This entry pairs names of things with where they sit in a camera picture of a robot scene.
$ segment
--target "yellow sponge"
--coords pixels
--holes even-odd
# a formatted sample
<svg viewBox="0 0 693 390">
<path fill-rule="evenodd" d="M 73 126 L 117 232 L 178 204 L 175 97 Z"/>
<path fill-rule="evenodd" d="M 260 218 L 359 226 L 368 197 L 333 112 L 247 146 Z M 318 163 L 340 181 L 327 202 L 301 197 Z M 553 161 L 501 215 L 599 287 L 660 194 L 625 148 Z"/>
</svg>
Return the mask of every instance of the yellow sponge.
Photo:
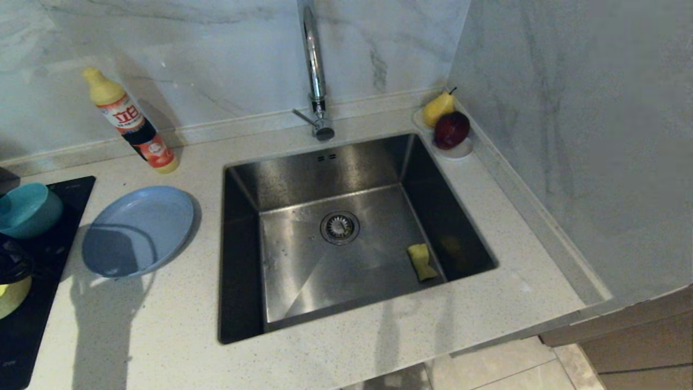
<svg viewBox="0 0 693 390">
<path fill-rule="evenodd" d="M 412 245 L 407 248 L 407 253 L 409 253 L 409 258 L 412 259 L 419 282 L 438 276 L 438 273 L 428 265 L 428 247 L 426 244 Z"/>
</svg>

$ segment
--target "quartz countertop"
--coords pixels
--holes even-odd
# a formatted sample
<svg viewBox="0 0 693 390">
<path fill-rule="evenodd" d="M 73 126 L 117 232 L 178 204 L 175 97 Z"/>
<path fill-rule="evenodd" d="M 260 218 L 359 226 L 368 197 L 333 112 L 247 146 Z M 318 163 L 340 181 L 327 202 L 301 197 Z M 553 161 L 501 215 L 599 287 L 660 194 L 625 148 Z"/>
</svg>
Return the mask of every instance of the quartz countertop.
<svg viewBox="0 0 693 390">
<path fill-rule="evenodd" d="M 302 126 L 186 146 L 176 150 L 180 167 L 168 175 L 133 155 L 22 178 L 47 184 L 96 176 L 29 388 L 330 389 L 584 308 L 472 153 L 437 162 L 498 268 L 234 344 L 218 342 L 224 167 L 415 132 L 412 112 L 341 119 L 326 144 Z M 86 228 L 118 197 L 150 185 L 177 187 L 195 199 L 192 238 L 155 273 L 96 277 L 81 259 Z"/>
</svg>

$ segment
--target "black cooktop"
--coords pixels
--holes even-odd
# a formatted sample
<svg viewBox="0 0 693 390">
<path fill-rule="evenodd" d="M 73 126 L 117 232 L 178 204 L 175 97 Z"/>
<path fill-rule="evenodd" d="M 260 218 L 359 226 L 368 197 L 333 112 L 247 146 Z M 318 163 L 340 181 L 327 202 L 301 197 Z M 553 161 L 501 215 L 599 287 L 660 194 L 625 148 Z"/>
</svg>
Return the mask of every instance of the black cooktop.
<svg viewBox="0 0 693 390">
<path fill-rule="evenodd" d="M 95 181 L 87 176 L 49 185 L 63 202 L 60 221 L 39 237 L 17 240 L 34 257 L 35 270 L 24 302 L 0 319 L 0 390 L 29 385 L 55 290 Z"/>
</svg>

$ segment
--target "faucet spout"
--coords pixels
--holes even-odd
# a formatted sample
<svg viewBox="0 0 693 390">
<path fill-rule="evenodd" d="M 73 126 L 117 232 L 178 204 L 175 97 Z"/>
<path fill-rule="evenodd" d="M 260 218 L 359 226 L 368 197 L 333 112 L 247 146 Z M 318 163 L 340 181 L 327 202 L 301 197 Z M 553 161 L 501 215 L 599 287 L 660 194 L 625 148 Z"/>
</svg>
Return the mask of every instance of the faucet spout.
<svg viewBox="0 0 693 390">
<path fill-rule="evenodd" d="M 320 141 L 326 141 L 335 136 L 332 121 L 327 115 L 325 75 L 322 71 L 322 55 L 320 53 L 320 38 L 315 24 L 313 0 L 298 0 L 301 31 L 303 33 L 306 65 L 310 80 L 310 104 L 313 108 L 315 121 L 308 120 L 313 126 L 313 136 Z"/>
</svg>

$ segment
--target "teal bowl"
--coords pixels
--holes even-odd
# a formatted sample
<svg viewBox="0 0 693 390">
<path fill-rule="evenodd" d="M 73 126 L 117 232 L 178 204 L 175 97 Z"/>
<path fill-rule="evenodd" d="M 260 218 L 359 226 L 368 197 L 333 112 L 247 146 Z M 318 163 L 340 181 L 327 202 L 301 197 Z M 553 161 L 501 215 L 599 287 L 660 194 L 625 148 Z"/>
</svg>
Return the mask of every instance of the teal bowl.
<svg viewBox="0 0 693 390">
<path fill-rule="evenodd" d="M 0 198 L 0 233 L 16 239 L 34 238 L 55 225 L 62 201 L 41 183 L 22 185 Z"/>
</svg>

